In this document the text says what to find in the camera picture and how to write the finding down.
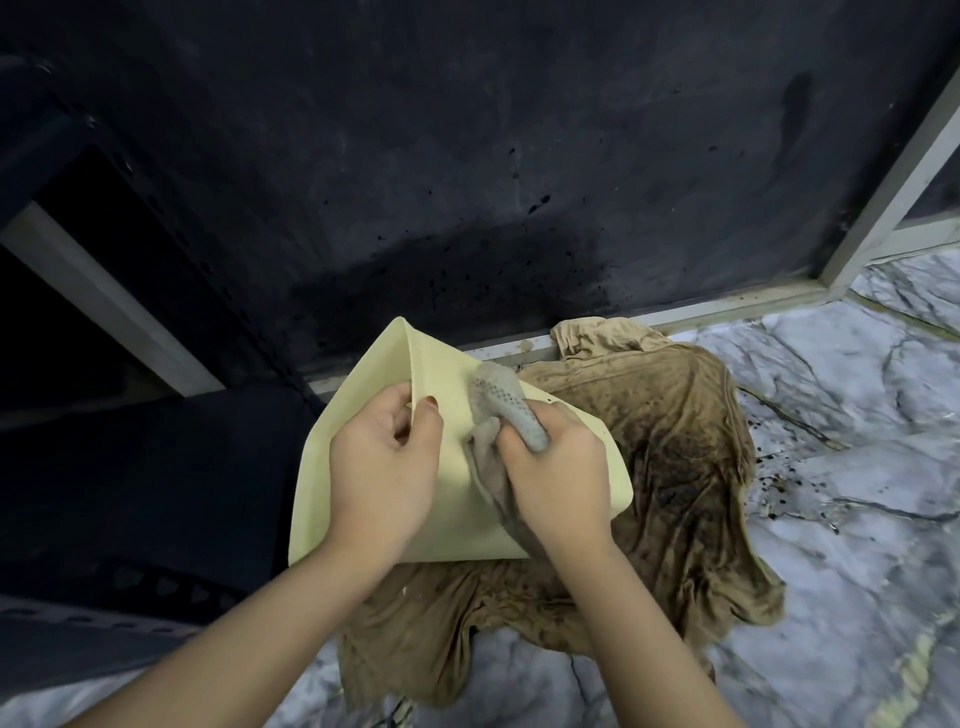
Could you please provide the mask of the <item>person's right forearm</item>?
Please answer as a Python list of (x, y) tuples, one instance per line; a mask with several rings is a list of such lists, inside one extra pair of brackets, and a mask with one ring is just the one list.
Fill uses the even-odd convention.
[(607, 524), (538, 535), (575, 602), (620, 728), (748, 728)]

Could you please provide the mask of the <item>grey metal frame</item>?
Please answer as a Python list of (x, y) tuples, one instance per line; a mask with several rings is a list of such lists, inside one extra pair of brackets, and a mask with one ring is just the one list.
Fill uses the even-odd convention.
[(323, 277), (318, 333), (327, 344), (305, 371), (328, 396), (380, 331), (396, 318), (474, 358), (518, 363), (546, 359), (546, 330), (577, 316), (632, 316), (667, 332), (789, 310), (838, 298), (881, 257), (901, 226), (951, 216), (941, 202), (913, 213), (944, 166), (960, 164), (960, 71), (918, 124), (890, 144), (859, 199), (837, 209), (809, 253), (791, 244), (813, 223), (790, 230), (761, 224), (764, 200), (798, 216), (803, 198), (777, 190), (803, 156), (788, 145), (799, 132), (800, 79), (784, 95), (781, 147), (763, 184), (735, 176), (749, 166), (715, 145), (709, 164), (727, 162), (703, 190), (703, 175), (642, 179), (649, 160), (634, 133), (601, 134), (593, 168), (569, 176), (572, 191), (519, 198), (504, 220), (476, 214), (457, 224), (405, 231), (390, 246)]

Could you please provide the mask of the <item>person's right hand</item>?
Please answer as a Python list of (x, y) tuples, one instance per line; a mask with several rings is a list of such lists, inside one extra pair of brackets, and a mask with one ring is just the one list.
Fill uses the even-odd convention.
[(550, 436), (533, 482), (512, 485), (519, 511), (557, 571), (613, 543), (604, 443), (561, 402), (528, 400)]

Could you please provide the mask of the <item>white metal beam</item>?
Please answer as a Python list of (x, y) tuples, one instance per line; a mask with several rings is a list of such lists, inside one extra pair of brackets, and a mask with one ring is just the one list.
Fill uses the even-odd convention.
[(176, 394), (225, 385), (37, 203), (0, 230), (0, 245)]

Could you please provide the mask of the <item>person's left forearm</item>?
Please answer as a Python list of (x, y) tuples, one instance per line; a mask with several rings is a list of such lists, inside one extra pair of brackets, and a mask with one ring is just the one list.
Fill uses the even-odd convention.
[(394, 537), (328, 537), (62, 728), (263, 728), (405, 548)]

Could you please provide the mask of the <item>stained brown cloth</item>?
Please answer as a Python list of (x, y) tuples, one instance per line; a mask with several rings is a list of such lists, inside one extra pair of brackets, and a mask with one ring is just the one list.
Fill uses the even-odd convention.
[[(756, 452), (726, 365), (625, 318), (561, 321), (558, 361), (519, 374), (598, 417), (627, 466), (630, 506), (613, 539), (704, 670), (732, 628), (785, 614), (786, 583), (754, 551), (746, 495)], [(462, 694), (476, 633), (509, 627), (533, 646), (592, 657), (580, 613), (539, 560), (400, 564), (338, 637), (350, 709), (390, 696), (446, 708)]]

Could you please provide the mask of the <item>person's left hand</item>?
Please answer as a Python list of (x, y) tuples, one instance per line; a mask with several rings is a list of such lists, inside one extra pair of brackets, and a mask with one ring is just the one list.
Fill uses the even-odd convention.
[(329, 449), (330, 518), (325, 544), (370, 563), (397, 564), (424, 526), (438, 467), (410, 451), (412, 384), (375, 394), (333, 437)]

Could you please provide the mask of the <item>grey cleaning rag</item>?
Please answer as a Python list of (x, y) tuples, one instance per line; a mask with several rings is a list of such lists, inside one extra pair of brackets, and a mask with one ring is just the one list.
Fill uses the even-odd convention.
[(473, 418), (463, 449), (471, 480), (495, 511), (501, 528), (529, 557), (546, 560), (546, 551), (520, 511), (507, 469), (498, 451), (498, 433), (504, 423), (517, 432), (532, 454), (550, 445), (550, 436), (525, 400), (517, 373), (496, 362), (484, 361), (467, 388)]

